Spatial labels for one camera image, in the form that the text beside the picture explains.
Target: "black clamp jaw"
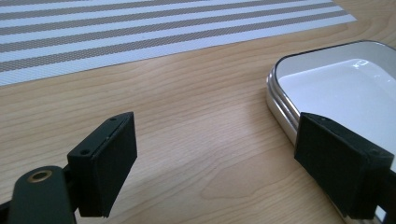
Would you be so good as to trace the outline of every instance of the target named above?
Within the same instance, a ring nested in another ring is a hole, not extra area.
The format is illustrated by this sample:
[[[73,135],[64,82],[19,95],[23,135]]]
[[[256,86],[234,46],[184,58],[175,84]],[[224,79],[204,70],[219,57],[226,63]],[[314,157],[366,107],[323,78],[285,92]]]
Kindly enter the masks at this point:
[[[82,217],[108,217],[136,158],[134,114],[107,119],[67,154],[63,169],[21,176],[12,200],[0,205],[0,223],[77,223],[77,209]]]
[[[344,217],[373,219],[379,205],[384,223],[396,220],[393,154],[341,124],[301,113],[295,159],[318,182]]]

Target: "wooden table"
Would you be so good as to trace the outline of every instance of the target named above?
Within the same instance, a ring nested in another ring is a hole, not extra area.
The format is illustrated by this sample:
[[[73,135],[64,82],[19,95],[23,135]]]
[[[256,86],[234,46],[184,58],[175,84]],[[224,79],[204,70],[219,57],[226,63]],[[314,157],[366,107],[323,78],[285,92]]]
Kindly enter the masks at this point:
[[[395,0],[336,0],[358,21],[0,88],[0,203],[134,111],[138,158],[110,218],[78,223],[342,223],[293,159],[265,79],[292,53],[361,39],[396,48]]]

